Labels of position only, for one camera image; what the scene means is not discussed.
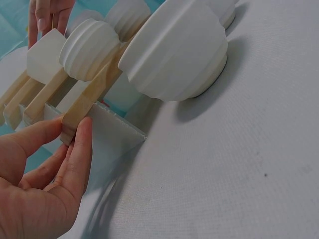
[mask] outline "wooden stick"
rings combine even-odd
[[[24,105],[27,107],[43,87],[43,83],[29,78],[29,80],[21,87],[17,94],[8,103],[3,111],[3,115],[6,123],[13,130],[15,130],[22,121],[19,105]]]
[[[23,121],[26,126],[43,120],[45,103],[54,97],[68,77],[64,69],[61,68],[52,80],[43,87],[23,113]]]
[[[4,108],[16,93],[21,89],[21,87],[28,81],[29,77],[26,74],[26,70],[15,80],[15,82],[9,87],[9,89],[0,98],[0,126],[5,123],[3,117]]]
[[[118,63],[128,45],[129,42],[102,68],[64,115],[61,134],[61,141],[64,144],[70,145],[81,120],[87,115],[93,104],[110,90],[122,74],[122,71],[118,68]]]

